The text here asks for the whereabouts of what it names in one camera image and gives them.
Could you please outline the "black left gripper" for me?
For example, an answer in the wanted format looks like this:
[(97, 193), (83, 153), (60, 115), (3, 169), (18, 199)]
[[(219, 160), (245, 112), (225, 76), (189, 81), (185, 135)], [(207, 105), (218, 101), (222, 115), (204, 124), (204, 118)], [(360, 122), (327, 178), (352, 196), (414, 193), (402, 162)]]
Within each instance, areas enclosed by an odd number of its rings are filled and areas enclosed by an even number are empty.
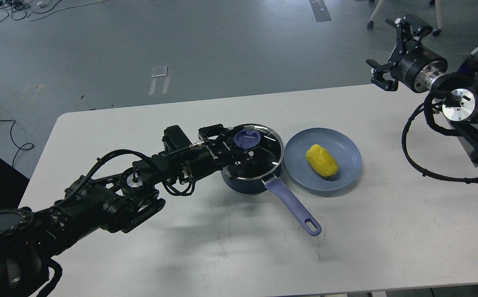
[(224, 127), (223, 124), (199, 128), (200, 141), (189, 146), (191, 173), (212, 174), (228, 166), (230, 180), (252, 180), (262, 176), (264, 165), (260, 151), (250, 151), (244, 160), (239, 160), (238, 151), (225, 145), (233, 143), (238, 132), (239, 126)]

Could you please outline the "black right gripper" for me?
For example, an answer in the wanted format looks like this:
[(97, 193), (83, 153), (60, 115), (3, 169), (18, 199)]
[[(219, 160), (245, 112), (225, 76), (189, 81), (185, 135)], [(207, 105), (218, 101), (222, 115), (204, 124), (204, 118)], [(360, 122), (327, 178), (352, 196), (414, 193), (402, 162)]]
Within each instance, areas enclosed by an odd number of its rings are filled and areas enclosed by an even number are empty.
[[(422, 45), (422, 39), (432, 33), (433, 27), (417, 15), (406, 14), (396, 19), (386, 19), (386, 24), (396, 30), (396, 45), (390, 58), (399, 58), (397, 63), (379, 64), (367, 59), (372, 69), (371, 82), (386, 92), (396, 92), (399, 82), (415, 93), (430, 90), (432, 81), (448, 69), (442, 56)], [(384, 75), (396, 67), (396, 78), (386, 80)]]

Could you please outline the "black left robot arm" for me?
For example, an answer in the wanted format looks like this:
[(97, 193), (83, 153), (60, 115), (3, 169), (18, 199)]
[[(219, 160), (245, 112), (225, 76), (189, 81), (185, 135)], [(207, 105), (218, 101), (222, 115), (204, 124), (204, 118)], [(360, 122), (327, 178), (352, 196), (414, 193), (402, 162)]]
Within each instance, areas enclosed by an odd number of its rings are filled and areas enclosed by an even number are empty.
[(46, 209), (0, 207), (0, 297), (48, 296), (62, 276), (54, 256), (98, 229), (132, 231), (164, 208), (156, 185), (191, 196), (198, 180), (249, 164), (260, 145), (260, 132), (245, 124), (216, 124), (198, 134), (191, 143), (175, 125), (165, 129), (158, 154), (111, 151)]

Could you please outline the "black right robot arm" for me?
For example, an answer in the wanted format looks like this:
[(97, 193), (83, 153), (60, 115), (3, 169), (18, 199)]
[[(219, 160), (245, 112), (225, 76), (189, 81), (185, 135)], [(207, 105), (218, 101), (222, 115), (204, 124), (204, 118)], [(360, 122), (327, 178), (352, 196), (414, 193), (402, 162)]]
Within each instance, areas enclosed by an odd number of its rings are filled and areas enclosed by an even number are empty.
[(405, 124), (401, 147), (409, 164), (424, 177), (436, 180), (478, 184), (478, 177), (449, 177), (418, 165), (408, 153), (407, 134), (421, 113), (426, 124), (445, 137), (462, 137), (473, 148), (471, 162), (478, 165), (478, 59), (469, 57), (461, 68), (447, 73), (448, 62), (422, 44), (432, 27), (416, 15), (386, 19), (396, 31), (396, 44), (385, 64), (368, 59), (371, 82), (386, 92), (395, 92), (399, 84), (426, 97)]

